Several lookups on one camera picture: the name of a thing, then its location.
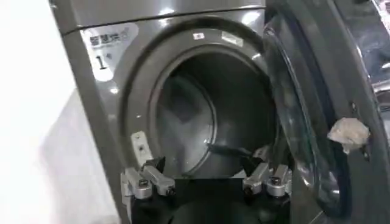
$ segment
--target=number 1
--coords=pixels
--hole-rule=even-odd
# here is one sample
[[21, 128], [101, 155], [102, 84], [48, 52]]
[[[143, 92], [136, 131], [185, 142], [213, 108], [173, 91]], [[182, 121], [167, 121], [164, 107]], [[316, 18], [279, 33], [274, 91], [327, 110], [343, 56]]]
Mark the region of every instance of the number 1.
[[103, 69], [106, 69], [107, 67], [105, 67], [103, 65], [103, 60], [100, 56], [97, 56], [96, 59], [99, 61], [99, 64], [100, 64], [100, 70], [103, 70]]

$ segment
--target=black base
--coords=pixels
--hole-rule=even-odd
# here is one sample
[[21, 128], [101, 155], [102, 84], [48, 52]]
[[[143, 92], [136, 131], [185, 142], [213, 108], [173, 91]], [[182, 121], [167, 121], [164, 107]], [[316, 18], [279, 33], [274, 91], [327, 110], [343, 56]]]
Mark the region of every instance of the black base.
[[175, 196], [132, 198], [132, 224], [289, 223], [289, 197], [248, 196], [242, 179], [176, 180]]

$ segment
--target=gray metal panel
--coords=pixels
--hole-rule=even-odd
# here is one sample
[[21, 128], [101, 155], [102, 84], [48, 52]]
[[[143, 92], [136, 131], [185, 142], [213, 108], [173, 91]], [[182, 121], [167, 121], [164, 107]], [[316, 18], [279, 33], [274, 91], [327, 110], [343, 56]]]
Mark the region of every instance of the gray metal panel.
[[153, 16], [264, 7], [265, 0], [52, 0], [62, 34], [80, 27]]
[[[120, 173], [129, 164], [135, 164], [133, 156], [125, 155], [129, 150], [124, 149], [121, 144], [119, 134], [120, 118], [120, 100], [128, 84], [129, 72], [133, 69], [137, 61], [144, 53], [148, 44], [167, 28], [180, 23], [192, 21], [196, 18], [216, 18], [220, 17], [236, 23], [245, 23], [249, 29], [259, 32], [261, 35], [263, 25], [263, 10], [237, 10], [234, 12], [209, 12], [202, 15], [180, 16], [175, 18], [155, 19], [150, 21], [138, 21], [136, 23], [123, 23], [115, 26], [95, 27], [78, 32], [72, 32], [63, 37], [65, 48], [68, 53], [69, 62], [75, 76], [80, 96], [93, 131], [94, 140], [98, 147], [99, 155], [102, 158], [102, 164], [108, 183], [111, 187], [113, 197], [116, 202], [119, 215], [122, 222], [126, 222], [127, 214], [122, 205]], [[129, 31], [136, 25], [137, 36], [131, 36], [129, 46], [118, 46], [112, 43], [110, 47], [107, 44], [91, 46], [89, 34], [105, 34], [118, 32], [125, 28]], [[111, 54], [110, 60], [119, 60], [113, 63], [107, 58], [104, 59], [105, 65], [114, 74], [111, 80], [99, 81], [93, 72], [93, 62], [96, 56]]]
[[[351, 2], [301, 0], [289, 6], [309, 39], [319, 67], [326, 74], [324, 80], [330, 90], [337, 117], [356, 116], [370, 128], [372, 134], [365, 148], [370, 160], [360, 152], [348, 156], [352, 186], [351, 215], [347, 219], [333, 221], [388, 223], [390, 156], [387, 137], [366, 68], [362, 64], [361, 54], [364, 49], [356, 45], [353, 39], [356, 30], [350, 25], [349, 19], [355, 19], [356, 15], [347, 13], [348, 8], [351, 11], [360, 10], [363, 16], [368, 15], [363, 19], [368, 19], [374, 8], [371, 1], [366, 1], [364, 4], [368, 7], [362, 9]], [[372, 33], [373, 28], [371, 26], [367, 32]]]

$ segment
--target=label sticker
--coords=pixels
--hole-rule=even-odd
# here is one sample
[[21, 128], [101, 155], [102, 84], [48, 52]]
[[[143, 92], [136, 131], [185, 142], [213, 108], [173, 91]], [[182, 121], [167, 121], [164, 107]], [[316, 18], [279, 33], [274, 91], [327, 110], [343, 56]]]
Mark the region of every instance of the label sticker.
[[143, 165], [146, 161], [153, 159], [145, 132], [139, 131], [131, 136], [134, 154], [138, 162]]
[[204, 33], [193, 33], [193, 37], [194, 37], [194, 40], [200, 40], [200, 39], [204, 39], [205, 35], [204, 35]]
[[107, 82], [114, 72], [124, 51], [138, 35], [138, 26], [124, 23], [94, 27], [80, 31], [90, 57], [93, 75], [97, 81]]
[[236, 37], [233, 34], [225, 31], [222, 31], [222, 39], [239, 47], [242, 47], [244, 45], [244, 40], [242, 38]]

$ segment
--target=washing machine drum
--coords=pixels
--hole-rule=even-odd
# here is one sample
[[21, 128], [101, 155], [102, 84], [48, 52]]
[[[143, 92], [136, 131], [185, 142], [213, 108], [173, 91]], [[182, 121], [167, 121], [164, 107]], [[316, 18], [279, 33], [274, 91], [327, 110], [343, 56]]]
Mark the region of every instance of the washing machine drum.
[[275, 110], [264, 73], [224, 53], [195, 55], [165, 80], [156, 110], [166, 174], [230, 177], [275, 137]]

